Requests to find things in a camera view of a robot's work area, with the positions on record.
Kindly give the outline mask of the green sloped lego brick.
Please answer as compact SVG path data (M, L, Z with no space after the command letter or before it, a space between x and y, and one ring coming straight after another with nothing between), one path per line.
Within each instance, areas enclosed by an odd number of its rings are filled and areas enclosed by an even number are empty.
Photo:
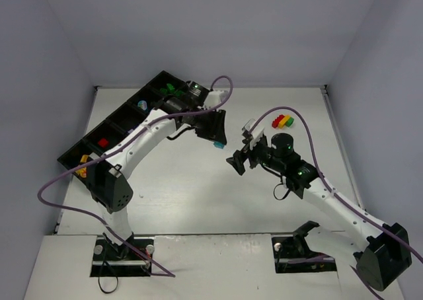
M176 92L175 87L171 83L167 83L164 87L160 88L163 94L174 94Z

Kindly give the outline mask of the yellow lego brick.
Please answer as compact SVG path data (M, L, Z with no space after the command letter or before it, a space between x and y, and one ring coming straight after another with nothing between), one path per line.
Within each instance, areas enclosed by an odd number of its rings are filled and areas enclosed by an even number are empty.
M86 163L89 160L89 155L83 155L80 159L80 163Z

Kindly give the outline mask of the teal curved lego piece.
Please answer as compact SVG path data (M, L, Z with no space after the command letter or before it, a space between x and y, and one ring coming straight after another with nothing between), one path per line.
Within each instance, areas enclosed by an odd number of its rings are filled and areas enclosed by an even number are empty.
M220 142L215 142L214 144L213 144L215 147L217 147L218 149L223 149L224 147L225 147L225 145L224 144L222 144L222 143L220 143Z

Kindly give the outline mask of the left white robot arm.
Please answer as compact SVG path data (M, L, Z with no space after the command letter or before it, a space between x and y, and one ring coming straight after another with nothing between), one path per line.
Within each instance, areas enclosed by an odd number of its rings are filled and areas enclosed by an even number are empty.
M199 138L226 145L222 106L232 92L190 82L185 93L169 93L155 102L146 119L116 146L97 159L89 158L86 187L106 223L104 236L115 250L134 236L127 206L134 194L128 179L136 166L183 125L192 128Z

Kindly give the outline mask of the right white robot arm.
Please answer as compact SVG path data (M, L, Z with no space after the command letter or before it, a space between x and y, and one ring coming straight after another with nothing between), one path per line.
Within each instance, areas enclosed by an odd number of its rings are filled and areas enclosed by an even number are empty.
M347 237L330 233L314 221L298 228L294 237L300 245L344 261L373 289L384 291L412 264L406 229L398 223L386 224L337 192L315 166L294 151L291 135L262 136L255 146L245 143L226 161L240 175L245 173L246 162L252 169L260 165L275 173L288 192L339 225Z

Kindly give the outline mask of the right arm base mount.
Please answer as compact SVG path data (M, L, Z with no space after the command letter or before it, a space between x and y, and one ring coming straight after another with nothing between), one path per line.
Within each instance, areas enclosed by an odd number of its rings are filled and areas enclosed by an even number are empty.
M312 251L307 243L293 236L271 238L277 274L314 274L337 271L334 258Z

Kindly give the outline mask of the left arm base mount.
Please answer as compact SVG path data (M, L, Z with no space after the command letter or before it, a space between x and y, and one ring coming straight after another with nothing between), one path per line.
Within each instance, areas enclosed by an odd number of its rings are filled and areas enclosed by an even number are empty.
M93 248L91 278L136 278L151 275L151 265L125 245L118 252L104 237Z

